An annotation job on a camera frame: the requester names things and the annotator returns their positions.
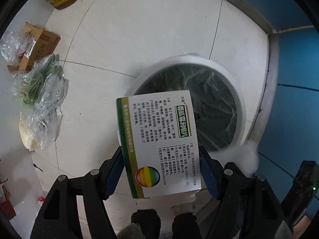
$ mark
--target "metal screw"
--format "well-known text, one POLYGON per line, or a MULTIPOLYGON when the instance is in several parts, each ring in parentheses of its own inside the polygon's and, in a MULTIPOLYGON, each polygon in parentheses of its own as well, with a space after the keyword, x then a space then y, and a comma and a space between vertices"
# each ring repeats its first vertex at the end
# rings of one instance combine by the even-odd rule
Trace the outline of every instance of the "metal screw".
POLYGON ((60 175, 59 177, 58 177, 58 181, 64 181, 66 179, 66 176, 65 175, 60 175))
POLYGON ((257 179, 263 182, 266 178, 264 177, 264 175, 259 174, 257 175, 257 179))
POLYGON ((226 170, 224 171, 224 173, 225 173, 226 175, 231 176, 231 175, 232 175, 232 170, 226 169, 226 170))
POLYGON ((97 175, 99 173, 99 169, 93 169, 90 171, 91 175, 97 175))

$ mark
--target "plastic bag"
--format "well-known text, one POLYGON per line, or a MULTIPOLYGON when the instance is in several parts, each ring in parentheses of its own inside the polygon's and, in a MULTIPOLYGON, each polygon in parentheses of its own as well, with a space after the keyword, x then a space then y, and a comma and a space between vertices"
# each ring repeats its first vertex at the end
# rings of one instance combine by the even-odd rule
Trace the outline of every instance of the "plastic bag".
POLYGON ((35 61, 30 72, 14 72, 13 78, 14 94, 24 105, 20 113, 22 141, 29 150, 42 149, 57 137, 62 119, 60 106, 69 88, 58 55, 35 61))
POLYGON ((173 66, 151 77, 136 94, 173 90, 190 91, 199 145, 216 151, 231 144, 237 124, 235 101, 212 70, 192 64, 173 66))
POLYGON ((22 31, 6 31, 0 39, 1 55, 11 65, 16 66, 33 41, 34 38, 31 35, 26 36, 22 31))

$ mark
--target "black trash bag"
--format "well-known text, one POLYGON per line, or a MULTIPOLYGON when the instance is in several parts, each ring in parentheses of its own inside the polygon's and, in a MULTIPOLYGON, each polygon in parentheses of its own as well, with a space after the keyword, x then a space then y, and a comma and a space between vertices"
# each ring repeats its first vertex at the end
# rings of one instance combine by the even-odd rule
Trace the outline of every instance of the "black trash bag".
POLYGON ((226 84, 211 69, 194 64, 166 68, 147 80, 136 95, 176 90, 190 91, 199 145, 207 151, 230 145, 237 124, 236 105, 226 84))

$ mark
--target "blue wall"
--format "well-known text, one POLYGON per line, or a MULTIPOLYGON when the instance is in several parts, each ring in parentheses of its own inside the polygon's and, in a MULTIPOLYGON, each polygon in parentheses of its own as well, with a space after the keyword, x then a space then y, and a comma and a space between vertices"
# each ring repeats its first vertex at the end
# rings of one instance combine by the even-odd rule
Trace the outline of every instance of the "blue wall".
POLYGON ((278 83, 319 89, 319 35, 312 29, 280 35, 278 83))
POLYGON ((276 30, 312 25, 294 0, 246 0, 272 24, 276 30))
MULTIPOLYGON (((279 200, 303 160, 319 163, 319 35, 315 29, 279 36, 279 77, 272 111, 259 143, 260 166, 279 200)), ((319 208, 314 199, 306 215, 319 208)))

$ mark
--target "rainbow circle logo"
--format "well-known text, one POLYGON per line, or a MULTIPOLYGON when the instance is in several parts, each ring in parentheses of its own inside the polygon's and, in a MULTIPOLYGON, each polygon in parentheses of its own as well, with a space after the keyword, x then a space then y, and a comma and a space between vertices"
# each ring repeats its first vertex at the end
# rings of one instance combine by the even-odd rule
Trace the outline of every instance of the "rainbow circle logo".
POLYGON ((160 174, 153 167, 142 167, 139 169, 135 175, 136 181, 143 187, 153 187, 159 183, 160 174))

